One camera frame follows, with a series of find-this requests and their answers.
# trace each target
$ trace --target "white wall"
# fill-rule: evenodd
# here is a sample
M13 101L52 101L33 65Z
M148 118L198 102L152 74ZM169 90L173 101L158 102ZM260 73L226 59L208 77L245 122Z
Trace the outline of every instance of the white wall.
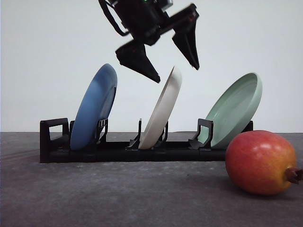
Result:
M76 116L96 71L110 63L118 90L110 131L145 127L173 65L183 84L170 131L192 131L237 78L256 72L263 97L256 129L303 132L303 1L175 0L172 15L195 2L200 70L193 69L165 34L147 54L157 84L119 65L120 37L97 0L1 1L1 131L39 131L39 121Z

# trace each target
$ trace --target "gray tabletop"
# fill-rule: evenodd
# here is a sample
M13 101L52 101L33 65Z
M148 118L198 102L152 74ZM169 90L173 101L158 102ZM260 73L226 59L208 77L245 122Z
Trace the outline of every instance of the gray tabletop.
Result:
M282 136L303 166L303 133ZM250 195L230 181L224 162L40 164L38 133L1 133L4 227L299 227L302 209L303 185Z

